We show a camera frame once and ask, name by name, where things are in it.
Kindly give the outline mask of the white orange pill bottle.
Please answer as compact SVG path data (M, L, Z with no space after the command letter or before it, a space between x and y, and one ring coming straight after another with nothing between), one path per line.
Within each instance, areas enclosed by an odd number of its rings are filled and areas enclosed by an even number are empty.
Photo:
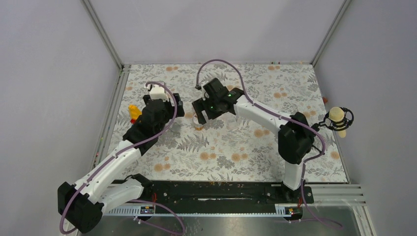
M204 125L199 123L198 116L196 113L193 114L192 121L193 121L193 126L195 130L198 130L198 131L203 130Z

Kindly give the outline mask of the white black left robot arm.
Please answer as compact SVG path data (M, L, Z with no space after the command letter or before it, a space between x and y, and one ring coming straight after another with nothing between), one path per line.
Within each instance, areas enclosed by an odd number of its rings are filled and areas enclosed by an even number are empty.
M156 144L175 118L184 116L180 95L174 93L172 98L174 104L170 99L145 95L142 114L113 151L74 184L64 182L58 187L60 232L63 235L75 230L87 233L99 223L103 213L133 199L140 202L151 199L152 188L135 179L114 190L107 188L122 170Z

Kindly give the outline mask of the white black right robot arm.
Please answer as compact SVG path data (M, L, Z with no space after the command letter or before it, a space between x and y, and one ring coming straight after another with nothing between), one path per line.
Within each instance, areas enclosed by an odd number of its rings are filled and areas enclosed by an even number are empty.
M305 116L299 112L290 117L280 116L276 111L256 104L243 90L228 90L217 78L197 85L196 89L202 93L201 98L192 102L199 124L230 113L250 119L276 134L278 153L285 161L282 196L290 203L299 199L302 161L310 152L315 137Z

